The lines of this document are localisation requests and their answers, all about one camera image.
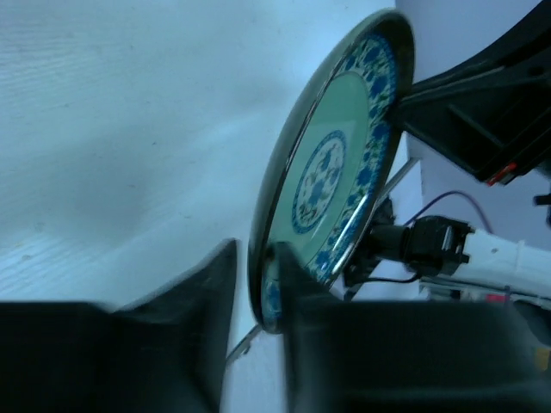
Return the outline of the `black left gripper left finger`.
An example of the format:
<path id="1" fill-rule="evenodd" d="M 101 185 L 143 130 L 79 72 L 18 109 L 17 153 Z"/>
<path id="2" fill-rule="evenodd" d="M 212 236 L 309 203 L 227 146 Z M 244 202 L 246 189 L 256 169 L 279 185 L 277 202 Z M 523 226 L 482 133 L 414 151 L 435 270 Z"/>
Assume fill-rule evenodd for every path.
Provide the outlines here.
<path id="1" fill-rule="evenodd" d="M 1 305 L 4 412 L 216 412 L 238 243 L 118 311 L 77 301 Z"/>

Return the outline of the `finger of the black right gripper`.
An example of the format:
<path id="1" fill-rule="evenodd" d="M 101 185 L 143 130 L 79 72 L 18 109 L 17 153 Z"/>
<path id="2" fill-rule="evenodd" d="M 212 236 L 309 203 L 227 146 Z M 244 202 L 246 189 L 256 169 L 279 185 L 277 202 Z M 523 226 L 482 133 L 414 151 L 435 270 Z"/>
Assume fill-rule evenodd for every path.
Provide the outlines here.
<path id="1" fill-rule="evenodd" d="M 488 185 L 550 175 L 550 3 L 472 58 L 412 86 L 393 123 Z"/>

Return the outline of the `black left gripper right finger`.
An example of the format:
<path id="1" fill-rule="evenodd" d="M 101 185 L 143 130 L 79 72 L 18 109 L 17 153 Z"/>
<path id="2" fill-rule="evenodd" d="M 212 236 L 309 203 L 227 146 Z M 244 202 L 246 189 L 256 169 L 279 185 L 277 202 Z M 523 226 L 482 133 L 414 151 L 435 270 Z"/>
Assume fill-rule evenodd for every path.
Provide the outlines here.
<path id="1" fill-rule="evenodd" d="M 547 412 L 523 320 L 485 302 L 344 302 L 275 246 L 291 412 Z"/>

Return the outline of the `blue green round plate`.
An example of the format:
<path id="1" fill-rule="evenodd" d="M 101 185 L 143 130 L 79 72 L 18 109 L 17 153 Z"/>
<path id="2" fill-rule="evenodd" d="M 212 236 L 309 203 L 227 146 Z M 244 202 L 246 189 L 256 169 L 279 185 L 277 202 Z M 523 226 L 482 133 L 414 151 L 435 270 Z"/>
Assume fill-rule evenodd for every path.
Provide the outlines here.
<path id="1" fill-rule="evenodd" d="M 387 114 L 411 88 L 413 66 L 409 21 L 382 9 L 337 43 L 300 93 L 272 151 L 249 237 L 249 295 L 264 331 L 281 328 L 273 244 L 288 243 L 324 286 L 350 261 L 399 149 L 401 132 Z"/>

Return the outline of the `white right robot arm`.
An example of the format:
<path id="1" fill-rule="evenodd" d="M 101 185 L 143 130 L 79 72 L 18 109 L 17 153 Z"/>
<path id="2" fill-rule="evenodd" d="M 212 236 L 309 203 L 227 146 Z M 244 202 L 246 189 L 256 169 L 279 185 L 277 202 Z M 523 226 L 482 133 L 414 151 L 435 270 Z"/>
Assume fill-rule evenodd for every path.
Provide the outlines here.
<path id="1" fill-rule="evenodd" d="M 374 31 L 398 60 L 398 91 L 385 114 L 393 138 L 410 133 L 479 182 L 506 185 L 531 170 L 550 173 L 550 4 L 472 58 L 420 83 L 412 80 L 412 27 L 397 12 Z M 427 216 L 385 225 L 365 215 L 344 266 L 344 282 L 373 279 L 382 261 L 403 263 L 431 287 L 513 293 L 548 305 L 550 254 L 467 223 Z"/>

